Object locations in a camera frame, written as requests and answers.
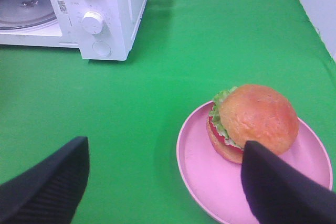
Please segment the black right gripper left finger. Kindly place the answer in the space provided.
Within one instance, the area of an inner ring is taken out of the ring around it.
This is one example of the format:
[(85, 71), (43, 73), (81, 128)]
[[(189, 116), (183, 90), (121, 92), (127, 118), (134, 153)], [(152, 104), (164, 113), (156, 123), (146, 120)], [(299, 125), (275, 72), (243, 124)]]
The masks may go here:
[(78, 136), (1, 185), (1, 223), (71, 223), (89, 178), (89, 140)]

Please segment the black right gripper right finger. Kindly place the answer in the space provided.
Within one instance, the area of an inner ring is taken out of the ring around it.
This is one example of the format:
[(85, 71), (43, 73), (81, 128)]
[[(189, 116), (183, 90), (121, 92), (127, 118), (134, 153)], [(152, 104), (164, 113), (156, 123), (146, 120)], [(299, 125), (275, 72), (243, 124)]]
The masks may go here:
[(335, 193), (256, 141), (245, 145), (240, 177), (259, 223), (335, 223)]

